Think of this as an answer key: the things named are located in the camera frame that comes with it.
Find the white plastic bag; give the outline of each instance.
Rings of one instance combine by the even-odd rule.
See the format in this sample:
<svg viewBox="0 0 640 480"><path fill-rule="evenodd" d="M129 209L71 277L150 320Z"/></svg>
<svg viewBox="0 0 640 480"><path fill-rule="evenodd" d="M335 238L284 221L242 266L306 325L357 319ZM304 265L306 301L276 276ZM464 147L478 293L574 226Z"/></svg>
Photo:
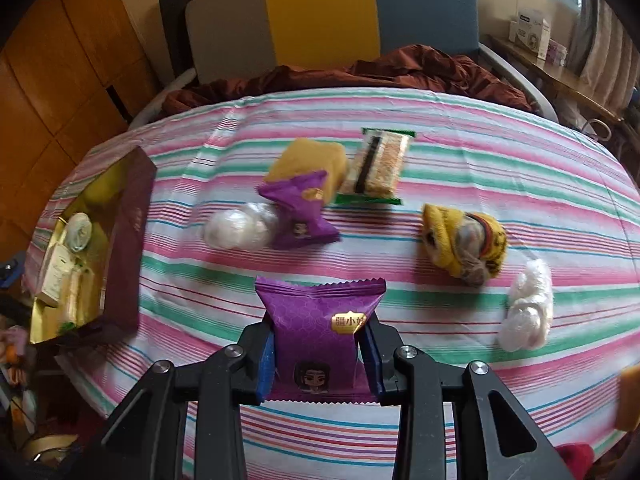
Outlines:
<svg viewBox="0 0 640 480"><path fill-rule="evenodd" d="M554 317L551 269L544 260L531 260L509 290L509 311L498 342L507 352L533 350L546 343Z"/></svg>
<svg viewBox="0 0 640 480"><path fill-rule="evenodd" d="M256 251L269 245L279 226L277 207L247 203L240 209L214 213L204 225L202 237L212 248Z"/></svg>

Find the purple snack package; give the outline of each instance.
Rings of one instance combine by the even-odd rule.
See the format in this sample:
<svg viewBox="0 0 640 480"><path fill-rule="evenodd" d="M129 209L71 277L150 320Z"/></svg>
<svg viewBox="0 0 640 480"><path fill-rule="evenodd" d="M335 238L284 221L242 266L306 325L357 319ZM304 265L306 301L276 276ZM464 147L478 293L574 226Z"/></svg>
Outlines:
<svg viewBox="0 0 640 480"><path fill-rule="evenodd" d="M273 321L269 400L376 402L354 334L378 306L385 280L303 286L258 276L255 291Z"/></svg>
<svg viewBox="0 0 640 480"><path fill-rule="evenodd" d="M322 218L322 185L326 171L262 184L258 193L280 207L282 228L273 237L274 249L293 249L340 240L340 232Z"/></svg>

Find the striped tablecloth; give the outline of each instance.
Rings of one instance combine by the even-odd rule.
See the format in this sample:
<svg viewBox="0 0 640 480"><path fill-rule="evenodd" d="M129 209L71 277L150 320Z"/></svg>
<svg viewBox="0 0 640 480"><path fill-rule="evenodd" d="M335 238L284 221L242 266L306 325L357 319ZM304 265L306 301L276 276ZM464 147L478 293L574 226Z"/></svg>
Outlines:
<svg viewBox="0 0 640 480"><path fill-rule="evenodd" d="M209 215L258 201L255 187L296 137L332 140L353 155L363 126L415 130L399 186L401 206L332 205L340 243L254 254L211 250ZM377 309L406 343L436 360L492 364L553 444L603 453L619 371L640 360L640 206L625 170L588 138L530 114L406 89L323 89L197 108L94 148L45 209L28 251L33 288L51 229L80 190L134 145L158 167L140 275L140 328L116 346L61 359L87 401L107 415L158 359L202 360L262 318L258 274L325 283L381 276ZM509 252L481 293L433 267L419 240L424 202L494 215ZM496 344L508 286L529 258L551 266L555 319L546 346ZM196 405L185 470L193 471ZM398 409L267 402L242 410L252 479L389 479ZM447 427L453 466L453 428Z"/></svg>

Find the cartoon face logo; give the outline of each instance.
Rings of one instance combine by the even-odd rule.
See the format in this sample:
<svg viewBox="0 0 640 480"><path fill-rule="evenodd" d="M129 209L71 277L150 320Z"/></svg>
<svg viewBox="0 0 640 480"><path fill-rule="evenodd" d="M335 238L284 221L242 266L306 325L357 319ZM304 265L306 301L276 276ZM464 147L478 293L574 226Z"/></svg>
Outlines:
<svg viewBox="0 0 640 480"><path fill-rule="evenodd" d="M309 227L301 222L293 224L293 235L296 238L309 238Z"/></svg>
<svg viewBox="0 0 640 480"><path fill-rule="evenodd" d="M327 393L329 387L329 367L325 363L300 361L294 371L298 387L312 394Z"/></svg>

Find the white box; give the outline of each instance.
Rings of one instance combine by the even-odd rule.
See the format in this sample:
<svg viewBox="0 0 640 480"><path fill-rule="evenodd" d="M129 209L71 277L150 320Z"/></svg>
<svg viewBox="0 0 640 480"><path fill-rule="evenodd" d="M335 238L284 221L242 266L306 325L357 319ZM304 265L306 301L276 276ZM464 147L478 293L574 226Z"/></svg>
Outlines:
<svg viewBox="0 0 640 480"><path fill-rule="evenodd" d="M532 51L540 59L546 59L546 50L551 39L551 27L542 12L520 9L516 44Z"/></svg>
<svg viewBox="0 0 640 480"><path fill-rule="evenodd" d="M62 279L71 272L75 260L75 256L63 244L51 246L40 269L36 298L49 306L57 307L60 302Z"/></svg>
<svg viewBox="0 0 640 480"><path fill-rule="evenodd" d="M511 41L511 43L515 43L517 33L518 33L518 22L514 22L513 20L511 20L509 22L509 41Z"/></svg>

